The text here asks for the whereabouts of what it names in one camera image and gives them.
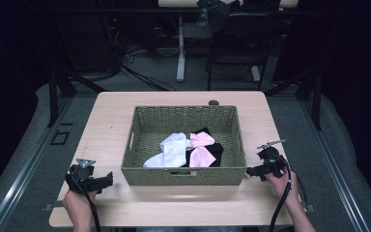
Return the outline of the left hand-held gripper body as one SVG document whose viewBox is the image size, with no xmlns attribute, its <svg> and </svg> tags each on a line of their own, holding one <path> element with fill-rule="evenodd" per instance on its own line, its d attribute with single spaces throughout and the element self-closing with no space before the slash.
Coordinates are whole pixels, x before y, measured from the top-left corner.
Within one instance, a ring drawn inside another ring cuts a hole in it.
<svg viewBox="0 0 371 232">
<path fill-rule="evenodd" d="M 84 192 L 98 192 L 99 184 L 109 183 L 107 177 L 94 178 L 94 160 L 77 159 L 73 164 L 65 180 L 70 190 L 83 194 Z"/>
</svg>

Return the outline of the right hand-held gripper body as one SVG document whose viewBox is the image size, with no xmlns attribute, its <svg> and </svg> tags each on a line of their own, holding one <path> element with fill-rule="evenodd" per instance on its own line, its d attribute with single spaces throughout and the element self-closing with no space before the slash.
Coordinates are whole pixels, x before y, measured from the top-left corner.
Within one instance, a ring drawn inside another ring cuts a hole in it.
<svg viewBox="0 0 371 232">
<path fill-rule="evenodd" d="M 260 179 L 262 182 L 267 180 L 267 174 L 273 174 L 276 178 L 282 177 L 282 169 L 286 166 L 286 160 L 279 153 L 279 151 L 274 148 L 274 145 L 278 143 L 283 143 L 284 139 L 267 142 L 259 146 L 260 152 L 258 156 L 263 160 L 263 165 L 261 166 L 262 170 L 260 171 Z"/>
</svg>

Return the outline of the person's left hand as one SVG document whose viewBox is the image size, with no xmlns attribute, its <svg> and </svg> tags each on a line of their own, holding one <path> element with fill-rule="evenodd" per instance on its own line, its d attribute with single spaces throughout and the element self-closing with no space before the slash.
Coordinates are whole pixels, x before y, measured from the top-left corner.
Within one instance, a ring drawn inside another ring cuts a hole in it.
<svg viewBox="0 0 371 232">
<path fill-rule="evenodd" d="M 62 203 L 70 219 L 86 217 L 93 220 L 91 206 L 86 196 L 68 190 Z"/>
</svg>

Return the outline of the person's right hand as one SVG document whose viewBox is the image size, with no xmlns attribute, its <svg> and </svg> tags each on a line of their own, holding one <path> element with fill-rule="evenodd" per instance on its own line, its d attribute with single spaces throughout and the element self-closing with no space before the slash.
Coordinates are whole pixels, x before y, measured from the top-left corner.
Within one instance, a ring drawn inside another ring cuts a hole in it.
<svg viewBox="0 0 371 232">
<path fill-rule="evenodd" d="M 282 197 L 288 182 L 291 182 L 291 189 L 285 199 L 285 205 L 288 209 L 294 209 L 300 206 L 297 175 L 294 171 L 291 172 L 291 177 L 288 177 L 287 168 L 283 169 L 284 174 L 277 178 L 273 174 L 267 174 L 267 180 L 272 184 L 273 189 L 278 197 Z"/>
</svg>

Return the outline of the green woven basket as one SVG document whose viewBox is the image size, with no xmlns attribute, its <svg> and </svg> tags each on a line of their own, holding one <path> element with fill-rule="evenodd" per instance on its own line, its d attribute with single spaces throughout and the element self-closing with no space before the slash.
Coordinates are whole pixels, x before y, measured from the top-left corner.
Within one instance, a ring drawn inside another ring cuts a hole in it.
<svg viewBox="0 0 371 232">
<path fill-rule="evenodd" d="M 207 127 L 224 148 L 219 167 L 147 168 L 159 144 L 174 132 L 189 135 Z M 122 172 L 131 186 L 237 186 L 246 159 L 235 106 L 137 106 L 134 108 Z"/>
</svg>

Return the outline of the pink sock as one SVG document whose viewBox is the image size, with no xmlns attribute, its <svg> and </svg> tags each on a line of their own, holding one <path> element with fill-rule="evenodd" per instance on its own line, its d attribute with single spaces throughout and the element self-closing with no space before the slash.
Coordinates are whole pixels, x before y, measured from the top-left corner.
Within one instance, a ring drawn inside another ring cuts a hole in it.
<svg viewBox="0 0 371 232">
<path fill-rule="evenodd" d="M 193 147 L 204 147 L 215 144 L 214 138 L 204 131 L 192 133 L 189 139 Z"/>
<path fill-rule="evenodd" d="M 196 147 L 189 157 L 190 167 L 209 167 L 216 158 L 206 147 Z"/>
</svg>

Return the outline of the white sock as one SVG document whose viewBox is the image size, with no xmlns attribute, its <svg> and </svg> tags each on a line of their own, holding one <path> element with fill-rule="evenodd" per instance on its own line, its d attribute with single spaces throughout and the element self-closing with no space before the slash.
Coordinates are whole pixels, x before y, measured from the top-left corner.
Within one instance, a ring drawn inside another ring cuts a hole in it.
<svg viewBox="0 0 371 232">
<path fill-rule="evenodd" d="M 193 145 L 182 132 L 172 133 L 159 144 L 165 155 L 184 155 Z"/>
<path fill-rule="evenodd" d="M 186 164 L 186 146 L 180 143 L 168 143 L 161 146 L 161 152 L 147 159 L 143 166 L 147 168 L 181 167 Z"/>
</svg>

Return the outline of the black metal stand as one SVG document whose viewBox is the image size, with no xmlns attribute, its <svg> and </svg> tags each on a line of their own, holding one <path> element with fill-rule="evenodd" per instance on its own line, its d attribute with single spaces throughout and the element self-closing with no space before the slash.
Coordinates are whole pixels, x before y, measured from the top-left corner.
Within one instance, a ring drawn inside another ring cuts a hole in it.
<svg viewBox="0 0 371 232">
<path fill-rule="evenodd" d="M 318 71 L 306 71 L 289 80 L 285 80 L 275 87 L 265 92 L 266 96 L 273 96 L 289 86 L 298 83 L 299 89 L 295 93 L 298 101 L 306 101 L 310 94 L 312 96 L 311 120 L 315 128 L 320 131 L 320 115 L 321 115 L 321 101 L 322 101 L 322 76 Z"/>
<path fill-rule="evenodd" d="M 76 94 L 76 90 L 71 84 L 73 80 L 97 93 L 105 92 L 104 88 L 77 73 L 64 69 L 54 70 L 48 82 L 50 107 L 49 128 L 54 125 L 59 117 L 58 92 L 61 92 L 67 98 L 72 98 Z"/>
</svg>

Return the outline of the black chair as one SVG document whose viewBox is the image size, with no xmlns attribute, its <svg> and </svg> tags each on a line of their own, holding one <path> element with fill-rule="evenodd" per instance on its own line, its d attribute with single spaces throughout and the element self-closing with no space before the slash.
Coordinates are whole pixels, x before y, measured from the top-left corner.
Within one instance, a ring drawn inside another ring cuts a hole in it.
<svg viewBox="0 0 371 232">
<path fill-rule="evenodd" d="M 271 46 L 281 28 L 281 19 L 269 14 L 232 13 L 219 30 L 212 32 L 212 42 L 207 60 L 207 89 L 211 90 L 213 65 L 246 66 L 247 72 L 260 68 L 260 89 L 265 75 Z"/>
</svg>

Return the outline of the dark cloth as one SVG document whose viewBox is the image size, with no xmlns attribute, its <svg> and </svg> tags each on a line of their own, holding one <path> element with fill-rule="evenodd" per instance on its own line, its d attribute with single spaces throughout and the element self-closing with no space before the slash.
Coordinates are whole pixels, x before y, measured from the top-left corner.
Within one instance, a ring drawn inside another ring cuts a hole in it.
<svg viewBox="0 0 371 232">
<path fill-rule="evenodd" d="M 232 10 L 237 10 L 241 5 L 240 0 L 225 3 L 222 0 L 198 0 L 199 17 L 196 25 L 200 28 L 219 31 Z"/>
</svg>

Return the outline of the light desk top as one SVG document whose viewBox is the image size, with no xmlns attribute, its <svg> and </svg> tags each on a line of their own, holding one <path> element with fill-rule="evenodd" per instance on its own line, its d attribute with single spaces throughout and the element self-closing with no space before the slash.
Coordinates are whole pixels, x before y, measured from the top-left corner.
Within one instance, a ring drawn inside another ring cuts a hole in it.
<svg viewBox="0 0 371 232">
<path fill-rule="evenodd" d="M 157 0 L 159 7 L 165 8 L 196 8 L 199 0 Z M 220 0 L 226 4 L 235 0 Z M 295 8 L 300 0 L 280 0 L 280 8 Z"/>
</svg>

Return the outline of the black floor socket frame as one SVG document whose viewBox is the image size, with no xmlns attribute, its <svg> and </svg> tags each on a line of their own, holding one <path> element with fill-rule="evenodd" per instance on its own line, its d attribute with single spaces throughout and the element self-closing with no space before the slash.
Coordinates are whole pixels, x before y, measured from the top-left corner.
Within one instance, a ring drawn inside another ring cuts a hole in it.
<svg viewBox="0 0 371 232">
<path fill-rule="evenodd" d="M 68 131 L 56 131 L 52 137 L 50 144 L 51 145 L 65 145 L 68 141 L 70 133 Z"/>
</svg>

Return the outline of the metal floor rail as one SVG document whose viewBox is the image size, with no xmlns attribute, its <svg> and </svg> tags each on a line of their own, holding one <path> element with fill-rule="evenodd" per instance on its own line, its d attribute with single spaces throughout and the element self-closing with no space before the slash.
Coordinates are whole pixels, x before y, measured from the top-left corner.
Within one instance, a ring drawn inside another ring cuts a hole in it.
<svg viewBox="0 0 371 232">
<path fill-rule="evenodd" d="M 64 99 L 52 127 L 46 125 L 46 104 L 40 102 L 0 178 L 0 232 L 65 232 L 49 224 L 60 203 L 58 195 L 81 133 L 83 116 L 75 114 L 76 100 Z M 51 145 L 56 131 L 68 131 L 65 145 Z"/>
<path fill-rule="evenodd" d="M 316 140 L 322 150 L 322 159 L 325 167 L 328 170 L 329 176 L 335 186 L 336 192 L 339 195 L 352 226 L 356 232 L 371 232 L 364 216 L 361 213 L 360 207 L 356 202 L 355 196 L 352 194 L 348 184 L 346 183 L 339 165 L 334 158 L 333 152 L 326 141 L 324 132 L 322 130 L 318 130 L 313 122 L 311 106 L 307 101 L 299 101 L 299 106 L 304 114 L 309 128 L 311 128 L 312 133 L 316 137 Z"/>
</svg>

